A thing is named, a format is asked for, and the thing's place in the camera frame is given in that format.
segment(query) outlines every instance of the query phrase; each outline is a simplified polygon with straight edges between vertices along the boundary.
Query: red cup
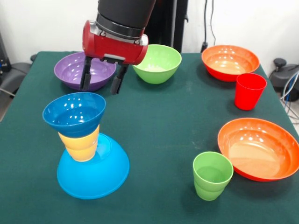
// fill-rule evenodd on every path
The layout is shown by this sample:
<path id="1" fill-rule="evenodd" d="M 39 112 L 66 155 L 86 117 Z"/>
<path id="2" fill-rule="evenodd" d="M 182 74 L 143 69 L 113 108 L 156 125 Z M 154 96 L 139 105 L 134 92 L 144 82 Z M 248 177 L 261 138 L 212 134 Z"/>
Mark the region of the red cup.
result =
<path id="1" fill-rule="evenodd" d="M 235 105 L 241 110 L 250 111 L 255 108 L 267 81 L 254 73 L 244 73 L 237 77 L 235 89 Z"/>

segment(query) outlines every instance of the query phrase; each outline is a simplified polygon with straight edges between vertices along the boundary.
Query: blue bowl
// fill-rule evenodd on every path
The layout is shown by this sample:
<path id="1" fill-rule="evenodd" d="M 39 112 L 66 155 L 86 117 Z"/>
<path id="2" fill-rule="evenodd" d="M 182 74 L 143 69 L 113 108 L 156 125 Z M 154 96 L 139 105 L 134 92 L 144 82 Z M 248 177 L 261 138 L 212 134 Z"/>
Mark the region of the blue bowl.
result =
<path id="1" fill-rule="evenodd" d="M 80 199 L 96 199 L 116 191 L 126 180 L 130 169 L 127 154 L 112 138 L 99 134 L 95 156 L 78 162 L 65 150 L 57 168 L 60 187 Z"/>
<path id="2" fill-rule="evenodd" d="M 71 93 L 49 103 L 43 111 L 43 119 L 62 135 L 80 138 L 97 128 L 105 107 L 105 99 L 98 94 Z"/>

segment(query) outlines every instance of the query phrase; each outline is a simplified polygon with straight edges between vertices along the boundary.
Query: orange bowl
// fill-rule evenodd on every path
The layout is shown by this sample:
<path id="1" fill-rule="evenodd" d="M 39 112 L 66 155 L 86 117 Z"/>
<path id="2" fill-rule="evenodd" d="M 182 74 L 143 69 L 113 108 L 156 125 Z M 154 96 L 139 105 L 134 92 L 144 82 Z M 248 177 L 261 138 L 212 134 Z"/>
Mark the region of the orange bowl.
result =
<path id="1" fill-rule="evenodd" d="M 238 75 L 254 72 L 260 64 L 251 51 L 233 45 L 207 48 L 201 59 L 212 76 L 225 82 L 235 82 Z"/>
<path id="2" fill-rule="evenodd" d="M 282 127 L 256 118 L 235 119 L 218 134 L 221 153 L 240 175 L 261 182 L 287 178 L 299 168 L 299 144 Z"/>

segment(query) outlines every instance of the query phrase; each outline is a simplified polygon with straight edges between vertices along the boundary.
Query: table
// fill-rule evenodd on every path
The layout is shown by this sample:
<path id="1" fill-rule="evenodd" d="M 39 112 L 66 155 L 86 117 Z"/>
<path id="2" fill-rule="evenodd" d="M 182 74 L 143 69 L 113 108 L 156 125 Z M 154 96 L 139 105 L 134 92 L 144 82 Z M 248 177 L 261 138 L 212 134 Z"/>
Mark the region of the table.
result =
<path id="1" fill-rule="evenodd" d="M 200 54 L 183 54 L 176 74 L 161 85 L 143 82 L 129 68 L 119 95 L 107 101 L 101 132 L 117 140 L 130 173 L 113 194 L 79 200 L 64 193 L 56 169 L 64 146 L 42 119 L 52 100 L 73 92 L 54 75 L 71 52 L 41 52 L 0 124 L 0 223 L 12 224 L 253 224 L 299 223 L 299 174 L 260 183 L 234 174 L 213 202 L 197 197 L 192 161 L 219 151 L 217 134 L 228 121 L 257 117 L 298 135 L 270 82 L 256 109 L 234 106 L 235 83 L 207 74 Z M 257 70 L 264 75 L 263 69 Z"/>

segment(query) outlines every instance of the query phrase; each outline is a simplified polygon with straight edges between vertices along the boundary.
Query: white wall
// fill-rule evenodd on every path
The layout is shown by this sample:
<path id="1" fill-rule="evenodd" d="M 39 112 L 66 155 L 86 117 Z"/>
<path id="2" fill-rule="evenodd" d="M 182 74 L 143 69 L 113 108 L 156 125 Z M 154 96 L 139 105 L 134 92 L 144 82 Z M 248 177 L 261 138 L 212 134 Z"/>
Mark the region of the white wall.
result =
<path id="1" fill-rule="evenodd" d="M 97 0 L 0 0 L 0 32 L 10 60 L 42 50 L 82 50 L 82 31 L 97 16 Z"/>
<path id="2" fill-rule="evenodd" d="M 299 63 L 298 0 L 214 1 L 216 44 L 252 50 L 267 73 L 278 56 Z M 82 50 L 82 29 L 86 20 L 96 18 L 97 5 L 97 0 L 0 0 L 0 32 L 11 62 L 29 61 L 41 50 Z M 203 10 L 204 0 L 189 0 L 183 52 L 200 51 Z"/>
<path id="3" fill-rule="evenodd" d="M 183 52 L 200 52 L 204 41 L 204 0 L 188 0 L 189 23 L 185 23 Z M 213 44 L 208 0 L 209 46 Z M 273 59 L 299 63 L 298 0 L 214 0 L 213 31 L 216 44 L 238 45 L 253 51 L 265 72 L 273 68 Z"/>

